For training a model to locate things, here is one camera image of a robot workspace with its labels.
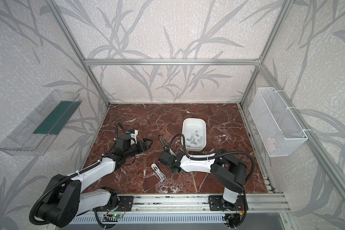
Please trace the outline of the small white stapler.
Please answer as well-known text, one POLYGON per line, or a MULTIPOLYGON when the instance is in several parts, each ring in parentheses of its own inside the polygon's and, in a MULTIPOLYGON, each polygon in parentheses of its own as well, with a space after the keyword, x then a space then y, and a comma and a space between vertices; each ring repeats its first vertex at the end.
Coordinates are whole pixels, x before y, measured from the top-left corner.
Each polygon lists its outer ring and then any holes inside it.
POLYGON ((158 166, 155 163, 153 163, 151 165, 151 168, 154 170, 154 172, 158 175, 158 177, 162 181, 164 181, 166 179, 166 175, 158 168, 158 166))

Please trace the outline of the grey white large stapler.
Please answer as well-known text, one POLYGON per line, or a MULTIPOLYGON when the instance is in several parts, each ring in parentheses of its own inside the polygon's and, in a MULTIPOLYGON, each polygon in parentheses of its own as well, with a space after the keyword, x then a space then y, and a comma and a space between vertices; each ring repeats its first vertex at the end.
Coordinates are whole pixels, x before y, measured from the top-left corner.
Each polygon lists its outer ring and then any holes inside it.
POLYGON ((159 135, 158 138, 159 138, 159 140, 160 140, 160 142, 161 142, 161 144, 162 144, 162 146, 163 146, 163 149, 164 149, 165 151, 169 151, 169 145, 168 145, 167 142, 165 141, 164 137, 163 137, 162 135, 159 135))

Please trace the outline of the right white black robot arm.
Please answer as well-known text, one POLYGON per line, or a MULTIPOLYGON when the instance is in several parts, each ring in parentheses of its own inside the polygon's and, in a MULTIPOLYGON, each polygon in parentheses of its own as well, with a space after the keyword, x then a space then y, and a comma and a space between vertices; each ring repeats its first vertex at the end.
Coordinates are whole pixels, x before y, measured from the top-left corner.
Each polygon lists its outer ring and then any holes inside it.
POLYGON ((244 194, 244 187, 255 171, 254 158, 244 151, 218 152, 210 155, 177 156, 163 151, 158 161, 170 173, 203 172, 212 174, 223 186, 223 200, 235 204, 238 196, 244 194))

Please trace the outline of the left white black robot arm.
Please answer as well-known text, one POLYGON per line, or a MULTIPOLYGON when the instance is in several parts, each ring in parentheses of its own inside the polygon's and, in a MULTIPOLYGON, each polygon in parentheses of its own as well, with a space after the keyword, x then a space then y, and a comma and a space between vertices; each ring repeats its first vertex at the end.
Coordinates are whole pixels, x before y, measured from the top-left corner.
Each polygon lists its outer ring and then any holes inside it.
POLYGON ((117 193, 112 189, 98 189, 89 193, 83 191, 121 168, 129 157, 151 148, 153 140, 137 140, 137 135, 136 131, 122 134, 96 163, 69 175, 57 174, 52 177, 42 196, 31 208, 29 221, 33 225, 53 224, 62 228, 78 215, 114 203, 117 193))

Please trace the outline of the white plastic tray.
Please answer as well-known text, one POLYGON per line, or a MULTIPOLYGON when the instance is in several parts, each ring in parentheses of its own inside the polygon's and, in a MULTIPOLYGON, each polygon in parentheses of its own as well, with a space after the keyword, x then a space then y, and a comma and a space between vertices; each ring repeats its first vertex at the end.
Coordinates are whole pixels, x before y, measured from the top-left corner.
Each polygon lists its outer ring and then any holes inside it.
POLYGON ((200 118, 183 121, 182 134, 185 136, 187 151, 202 151, 207 145, 206 122, 200 118))

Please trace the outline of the green circuit board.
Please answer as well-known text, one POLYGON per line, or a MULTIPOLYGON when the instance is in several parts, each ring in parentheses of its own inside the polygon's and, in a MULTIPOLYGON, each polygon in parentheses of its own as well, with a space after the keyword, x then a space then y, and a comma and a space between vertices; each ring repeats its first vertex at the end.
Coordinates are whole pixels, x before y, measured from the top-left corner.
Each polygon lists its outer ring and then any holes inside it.
POLYGON ((124 213, 107 213, 103 216, 103 222, 118 222, 119 219, 124 217, 124 213))

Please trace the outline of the aluminium front rail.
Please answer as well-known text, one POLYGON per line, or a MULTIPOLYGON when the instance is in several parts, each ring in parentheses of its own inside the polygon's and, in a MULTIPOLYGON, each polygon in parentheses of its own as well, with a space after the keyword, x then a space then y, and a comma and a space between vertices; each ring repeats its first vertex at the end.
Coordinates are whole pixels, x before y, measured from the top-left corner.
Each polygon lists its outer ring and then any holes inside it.
MULTIPOLYGON (((132 210, 126 214, 210 213, 208 198, 220 194, 135 194, 132 210)), ((249 193, 246 195, 247 212, 289 213, 284 194, 249 193)))

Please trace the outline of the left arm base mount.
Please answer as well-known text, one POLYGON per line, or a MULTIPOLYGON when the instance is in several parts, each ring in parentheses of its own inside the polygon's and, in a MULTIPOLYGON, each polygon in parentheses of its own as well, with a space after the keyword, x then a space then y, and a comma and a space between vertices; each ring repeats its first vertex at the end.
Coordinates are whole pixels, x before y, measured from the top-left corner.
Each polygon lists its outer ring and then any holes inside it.
POLYGON ((121 212, 130 212, 133 206, 134 196, 123 195, 123 196, 114 196, 110 201, 110 211, 121 211, 121 212))

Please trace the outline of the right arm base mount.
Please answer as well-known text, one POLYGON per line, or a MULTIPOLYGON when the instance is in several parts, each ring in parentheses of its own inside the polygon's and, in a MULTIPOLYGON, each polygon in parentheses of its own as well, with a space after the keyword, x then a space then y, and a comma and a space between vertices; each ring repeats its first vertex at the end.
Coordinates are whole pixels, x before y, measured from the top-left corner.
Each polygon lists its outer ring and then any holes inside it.
POLYGON ((235 203, 223 199, 222 195, 210 195, 208 198, 210 211, 247 211, 244 195, 239 195, 235 203))

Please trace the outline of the clear wall shelf green mat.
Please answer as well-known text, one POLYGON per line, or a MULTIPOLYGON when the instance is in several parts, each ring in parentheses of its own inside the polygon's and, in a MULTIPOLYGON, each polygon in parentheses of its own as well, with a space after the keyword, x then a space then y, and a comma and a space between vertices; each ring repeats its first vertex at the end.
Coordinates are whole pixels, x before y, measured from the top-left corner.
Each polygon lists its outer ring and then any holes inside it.
POLYGON ((53 90, 0 143, 10 156, 43 156, 81 105, 79 93, 53 90))

